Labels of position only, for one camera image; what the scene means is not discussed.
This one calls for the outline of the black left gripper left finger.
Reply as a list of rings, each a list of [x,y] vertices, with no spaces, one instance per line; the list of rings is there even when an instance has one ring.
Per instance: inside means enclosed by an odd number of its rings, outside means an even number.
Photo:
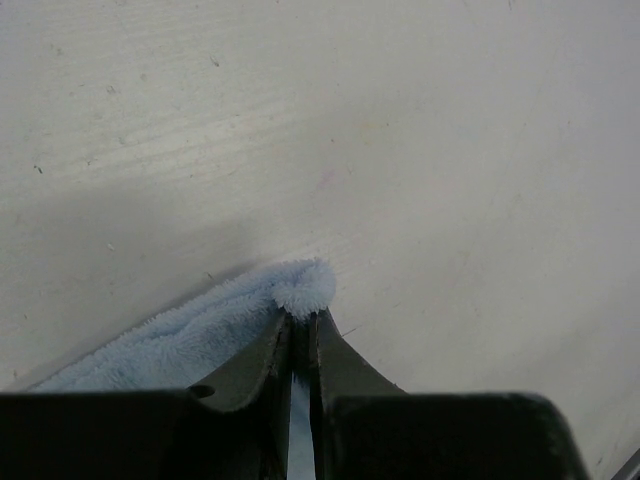
[[[4,479],[283,479],[292,321],[183,390],[1,397]]]

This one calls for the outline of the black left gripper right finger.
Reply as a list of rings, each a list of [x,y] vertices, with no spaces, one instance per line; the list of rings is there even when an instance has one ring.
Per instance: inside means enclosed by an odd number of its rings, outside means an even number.
[[[310,421],[319,479],[586,479],[570,428],[531,393],[410,394],[340,335],[309,333]]]

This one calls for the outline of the light blue towel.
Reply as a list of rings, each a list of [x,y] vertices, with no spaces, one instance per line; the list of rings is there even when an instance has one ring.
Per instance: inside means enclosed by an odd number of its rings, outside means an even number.
[[[288,474],[292,479],[312,479],[306,335],[311,315],[327,309],[335,292],[335,274],[322,259],[253,270],[157,314],[29,389],[73,392],[184,388],[248,346],[270,317],[284,310],[294,319]]]

